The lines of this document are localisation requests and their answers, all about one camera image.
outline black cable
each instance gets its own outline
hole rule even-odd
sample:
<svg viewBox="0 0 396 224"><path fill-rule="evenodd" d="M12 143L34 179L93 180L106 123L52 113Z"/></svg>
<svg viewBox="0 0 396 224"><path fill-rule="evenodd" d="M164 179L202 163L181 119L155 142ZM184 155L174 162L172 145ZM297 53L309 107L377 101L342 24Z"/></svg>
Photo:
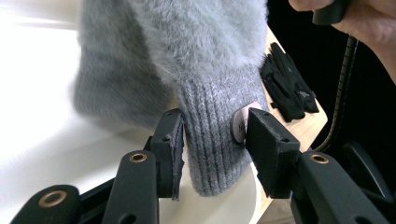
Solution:
<svg viewBox="0 0 396 224"><path fill-rule="evenodd" d="M349 36L346 42L346 52L344 54L343 65L341 67L340 78L338 80L338 90L335 99L334 111L332 114L332 127L326 139L314 150L318 152L326 151L335 141L342 126L342 120L345 112L347 102L347 90L349 80L352 75L353 63L355 62L356 49L358 48L359 40L353 36Z"/></svg>

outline knit fabric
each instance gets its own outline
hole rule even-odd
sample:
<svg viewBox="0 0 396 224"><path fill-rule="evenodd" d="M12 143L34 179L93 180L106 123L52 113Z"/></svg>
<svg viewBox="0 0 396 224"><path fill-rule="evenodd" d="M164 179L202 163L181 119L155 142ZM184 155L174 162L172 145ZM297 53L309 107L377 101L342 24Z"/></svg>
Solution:
<svg viewBox="0 0 396 224"><path fill-rule="evenodd" d="M228 189L250 157L231 137L236 110L267 109L259 76L264 0L130 0L162 81L177 93L192 184L202 196Z"/></svg>
<svg viewBox="0 0 396 224"><path fill-rule="evenodd" d="M83 0L74 106L82 114L153 130L171 99L156 76L141 27L125 0Z"/></svg>

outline black background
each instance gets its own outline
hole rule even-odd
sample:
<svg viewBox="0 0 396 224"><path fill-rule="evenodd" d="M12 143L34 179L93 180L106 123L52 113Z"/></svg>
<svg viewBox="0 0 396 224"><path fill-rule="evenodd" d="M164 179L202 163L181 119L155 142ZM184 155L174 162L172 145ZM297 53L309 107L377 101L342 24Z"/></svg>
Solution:
<svg viewBox="0 0 396 224"><path fill-rule="evenodd" d="M317 26L312 12L296 12L286 0L269 0L268 25L317 95L329 121L312 145L327 136L347 35ZM336 142L326 152L347 165L341 146L357 141L370 154L392 192L396 189L396 86L373 52L360 43L346 113Z"/></svg>

